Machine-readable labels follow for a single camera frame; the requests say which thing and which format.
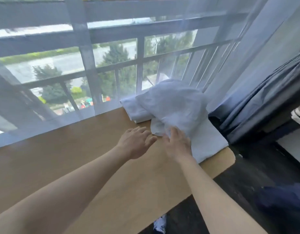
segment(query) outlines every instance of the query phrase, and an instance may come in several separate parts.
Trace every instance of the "shoe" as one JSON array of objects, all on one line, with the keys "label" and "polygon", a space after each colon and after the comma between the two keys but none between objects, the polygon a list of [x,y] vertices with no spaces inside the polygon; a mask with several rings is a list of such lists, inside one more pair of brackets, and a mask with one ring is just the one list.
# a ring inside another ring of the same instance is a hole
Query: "shoe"
[{"label": "shoe", "polygon": [[166,214],[162,215],[161,217],[159,217],[157,220],[154,221],[153,223],[153,229],[166,234]]}]

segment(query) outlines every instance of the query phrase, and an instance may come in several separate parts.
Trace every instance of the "floor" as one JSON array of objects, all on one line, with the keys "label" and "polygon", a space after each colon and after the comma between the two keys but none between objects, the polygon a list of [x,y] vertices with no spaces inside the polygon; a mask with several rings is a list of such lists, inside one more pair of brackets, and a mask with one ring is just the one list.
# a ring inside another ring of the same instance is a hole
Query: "floor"
[{"label": "floor", "polygon": [[[300,164],[276,147],[235,146],[236,163],[214,180],[249,213],[269,234],[282,233],[255,206],[254,197],[263,186],[289,185],[300,182]],[[140,234],[152,233],[153,224]],[[209,233],[192,196],[167,213],[167,234]]]}]

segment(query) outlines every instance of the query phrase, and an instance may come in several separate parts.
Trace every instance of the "right hand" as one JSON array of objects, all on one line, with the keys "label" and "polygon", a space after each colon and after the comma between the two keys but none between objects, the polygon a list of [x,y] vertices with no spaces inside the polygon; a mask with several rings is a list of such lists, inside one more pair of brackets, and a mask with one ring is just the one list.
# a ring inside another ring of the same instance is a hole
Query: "right hand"
[{"label": "right hand", "polygon": [[166,134],[163,135],[163,143],[168,157],[180,162],[183,157],[191,157],[191,141],[183,131],[172,126],[171,138]]}]

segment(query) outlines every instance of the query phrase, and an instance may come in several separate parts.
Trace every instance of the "desk surface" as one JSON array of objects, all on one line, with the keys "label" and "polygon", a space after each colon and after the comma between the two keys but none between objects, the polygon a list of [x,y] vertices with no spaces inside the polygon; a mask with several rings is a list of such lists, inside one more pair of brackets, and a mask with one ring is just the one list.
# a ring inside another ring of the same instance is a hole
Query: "desk surface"
[{"label": "desk surface", "polygon": [[[149,121],[139,125],[150,128]],[[119,108],[0,148],[0,213],[104,154],[133,127]],[[214,178],[234,162],[233,152],[225,148],[201,167]],[[66,233],[138,233],[190,194],[159,139],[115,173]]]}]

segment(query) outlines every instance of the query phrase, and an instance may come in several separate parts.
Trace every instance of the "white wall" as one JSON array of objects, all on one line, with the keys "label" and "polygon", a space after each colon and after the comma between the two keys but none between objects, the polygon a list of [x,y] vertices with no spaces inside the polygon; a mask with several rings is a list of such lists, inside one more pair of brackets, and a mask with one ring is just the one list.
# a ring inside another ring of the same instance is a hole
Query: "white wall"
[{"label": "white wall", "polygon": [[300,129],[282,137],[277,142],[300,162]]}]

